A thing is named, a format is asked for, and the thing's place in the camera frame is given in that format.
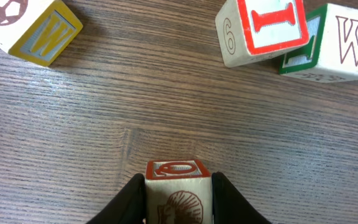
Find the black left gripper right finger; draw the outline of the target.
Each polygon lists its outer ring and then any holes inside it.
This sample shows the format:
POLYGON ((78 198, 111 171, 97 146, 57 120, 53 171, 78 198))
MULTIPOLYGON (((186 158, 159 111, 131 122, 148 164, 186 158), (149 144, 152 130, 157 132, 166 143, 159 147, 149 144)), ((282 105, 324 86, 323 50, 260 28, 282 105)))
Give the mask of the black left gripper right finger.
POLYGON ((212 174, 214 224, 271 224, 222 173, 212 174))

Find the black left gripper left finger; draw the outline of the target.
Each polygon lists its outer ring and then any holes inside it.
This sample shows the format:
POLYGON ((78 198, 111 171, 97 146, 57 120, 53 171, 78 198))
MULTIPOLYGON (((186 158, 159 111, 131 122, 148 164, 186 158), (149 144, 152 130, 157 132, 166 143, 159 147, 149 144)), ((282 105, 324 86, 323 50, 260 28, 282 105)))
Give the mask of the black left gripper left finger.
POLYGON ((144 224, 145 177, 135 174, 117 195, 86 224, 144 224))

